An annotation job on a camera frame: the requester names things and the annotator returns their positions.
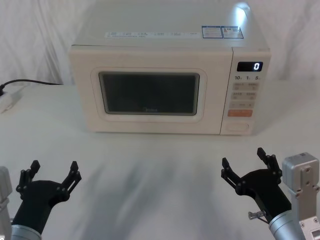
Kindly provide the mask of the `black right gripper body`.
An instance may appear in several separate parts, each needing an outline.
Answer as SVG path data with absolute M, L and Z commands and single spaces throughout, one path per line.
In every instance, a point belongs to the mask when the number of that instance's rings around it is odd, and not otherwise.
M 258 169 L 241 177 L 241 194 L 254 199 L 265 218 L 273 218 L 292 209 L 292 204 L 279 187 L 282 171 Z

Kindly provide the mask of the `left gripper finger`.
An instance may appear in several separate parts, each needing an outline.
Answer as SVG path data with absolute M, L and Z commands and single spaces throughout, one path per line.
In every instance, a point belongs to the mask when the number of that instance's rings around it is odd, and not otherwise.
M 41 165 L 38 160 L 34 160 L 28 169 L 22 169 L 20 171 L 19 183 L 16 187 L 16 191 L 20 194 L 20 198 L 23 198 L 24 191 L 27 189 L 29 183 L 33 181 L 34 176 L 39 171 Z
M 71 192 L 75 189 L 77 184 L 82 180 L 81 174 L 79 172 L 79 166 L 76 161 L 73 161 L 67 177 L 63 182 L 57 187 L 57 191 L 64 193 L 65 195 L 70 195 Z

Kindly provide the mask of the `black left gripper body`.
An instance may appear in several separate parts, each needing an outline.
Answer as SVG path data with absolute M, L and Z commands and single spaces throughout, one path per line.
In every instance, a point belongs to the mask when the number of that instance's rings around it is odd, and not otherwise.
M 22 203 L 12 224 L 31 228 L 41 234 L 54 206 L 69 200 L 70 194 L 58 182 L 37 180 L 22 188 L 20 198 Z

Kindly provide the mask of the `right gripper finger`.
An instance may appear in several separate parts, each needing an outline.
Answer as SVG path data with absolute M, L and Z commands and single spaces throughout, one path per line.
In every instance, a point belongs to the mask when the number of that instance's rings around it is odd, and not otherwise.
M 239 177 L 231 168 L 226 157 L 222 159 L 221 177 L 232 187 L 239 196 L 248 195 L 247 181 Z
M 282 170 L 279 167 L 275 154 L 267 155 L 262 147 L 257 149 L 257 156 L 264 162 L 272 174 L 278 177 L 282 176 Z

